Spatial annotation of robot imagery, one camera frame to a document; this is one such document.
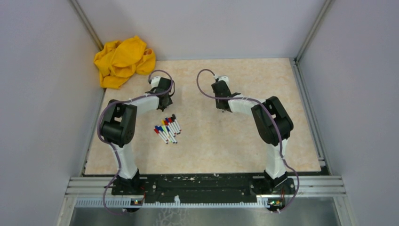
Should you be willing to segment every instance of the yellow cloth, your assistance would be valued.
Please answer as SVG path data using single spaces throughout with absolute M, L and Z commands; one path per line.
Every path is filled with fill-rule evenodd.
M 122 41 L 111 41 L 94 57 L 99 71 L 100 86 L 119 89 L 137 70 L 149 74 L 155 68 L 156 56 L 138 36 Z

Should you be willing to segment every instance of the purple cable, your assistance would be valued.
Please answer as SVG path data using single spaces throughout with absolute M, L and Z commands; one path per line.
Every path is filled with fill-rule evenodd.
M 242 100 L 242 99 L 244 99 L 244 100 L 254 101 L 254 102 L 258 103 L 258 104 L 262 107 L 262 109 L 266 112 L 267 116 L 270 118 L 270 120 L 271 120 L 271 122 L 272 122 L 272 124 L 273 124 L 273 127 L 274 127 L 274 129 L 276 130 L 276 132 L 277 132 L 277 137 L 278 137 L 278 139 L 279 139 L 280 157 L 282 158 L 284 165 L 285 165 L 288 169 L 290 169 L 290 170 L 292 170 L 292 171 L 294 172 L 294 174 L 295 174 L 295 176 L 296 176 L 296 181 L 297 181 L 296 190 L 295 190 L 295 192 L 294 192 L 294 195 L 292 196 L 292 198 L 290 199 L 290 201 L 287 203 L 287 205 L 286 205 L 284 208 L 282 208 L 282 209 L 280 210 L 280 212 L 283 211 L 285 208 L 287 208 L 288 206 L 291 205 L 292 201 L 294 200 L 294 198 L 295 198 L 296 195 L 298 194 L 298 191 L 299 191 L 299 175 L 298 175 L 298 173 L 295 171 L 294 168 L 288 166 L 287 161 L 284 159 L 284 156 L 283 156 L 283 140 L 282 140 L 282 138 L 281 138 L 280 130 L 279 130 L 279 128 L 278 128 L 276 122 L 274 121 L 272 115 L 269 113 L 269 111 L 266 109 L 266 107 L 265 107 L 259 100 L 257 100 L 257 99 L 253 99 L 253 98 L 250 98 L 250 97 L 213 97 L 213 96 L 211 96 L 211 95 L 206 94 L 204 91 L 202 91 L 202 89 L 201 89 L 201 87 L 200 87 L 200 83 L 199 83 L 199 81 L 198 81 L 198 79 L 200 78 L 200 74 L 201 74 L 203 71 L 211 72 L 212 75 L 215 76 L 215 73 L 213 73 L 213 71 L 211 71 L 211 70 L 209 70 L 209 69 L 202 69 L 201 71 L 198 72 L 198 75 L 197 75 L 197 87 L 198 87 L 199 91 L 200 91 L 203 95 L 205 95 L 206 97 L 209 97 L 209 98 L 211 98 L 211 99 L 216 99 L 216 100 Z
M 101 137 L 101 135 L 100 135 L 100 124 L 101 124 L 101 121 L 103 120 L 103 117 L 104 117 L 105 112 L 106 112 L 108 109 L 110 109 L 110 107 L 112 107 L 112 106 L 114 106 L 114 105 L 116 105 L 116 104 L 131 103 L 131 102 L 133 102 L 133 101 L 139 100 L 139 99 L 144 98 L 144 97 L 162 96 L 162 95 L 168 93 L 168 92 L 172 89 L 172 86 L 173 86 L 173 83 L 174 83 L 174 81 L 173 81 L 173 79 L 172 79 L 172 76 L 170 76 L 170 74 L 167 73 L 167 72 L 164 71 L 164 70 L 154 70 L 154 71 L 152 71 L 152 73 L 151 73 L 150 75 L 148 75 L 148 81 L 151 81 L 151 76 L 152 76 L 152 74 L 153 74 L 154 72 L 163 72 L 163 73 L 165 73 L 167 76 L 169 76 L 170 80 L 172 81 L 172 82 L 170 83 L 170 87 L 169 87 L 165 92 L 157 93 L 157 94 L 143 95 L 143 96 L 140 96 L 140 97 L 133 98 L 133 99 L 131 99 L 131 100 L 112 102 L 112 103 L 110 103 L 109 105 L 107 105 L 107 106 L 105 107 L 105 109 L 103 110 L 103 112 L 101 112 L 100 117 L 98 118 L 98 121 L 97 121 L 97 136 L 98 136 L 98 138 L 99 138 L 102 142 L 104 142 L 104 143 L 106 143 L 106 144 L 109 144 L 109 145 L 111 146 L 111 148 L 113 149 L 114 154 L 115 154 L 115 156 L 116 156 L 116 160 L 117 160 L 117 162 L 118 162 L 118 171 L 117 171 L 116 174 L 112 177 L 112 179 L 110 180 L 110 182 L 107 184 L 107 186 L 105 187 L 104 193 L 103 193 L 103 206 L 104 206 L 104 208 L 105 208 L 109 213 L 111 213 L 111 214 L 113 214 L 113 215 L 123 215 L 123 213 L 115 213 L 115 212 L 112 212 L 112 211 L 107 207 L 107 205 L 106 205 L 106 203 L 105 203 L 105 196 L 106 196 L 106 194 L 107 194 L 108 188 L 112 185 L 113 181 L 116 179 L 117 175 L 120 173 L 120 169 L 121 169 L 121 167 L 122 167 L 122 163 L 120 162 L 120 157 L 119 157 L 119 155 L 118 155 L 118 152 L 117 152 L 117 150 L 116 150 L 116 147 L 115 147 L 112 143 L 107 142 L 106 140 L 104 140 L 104 139 Z

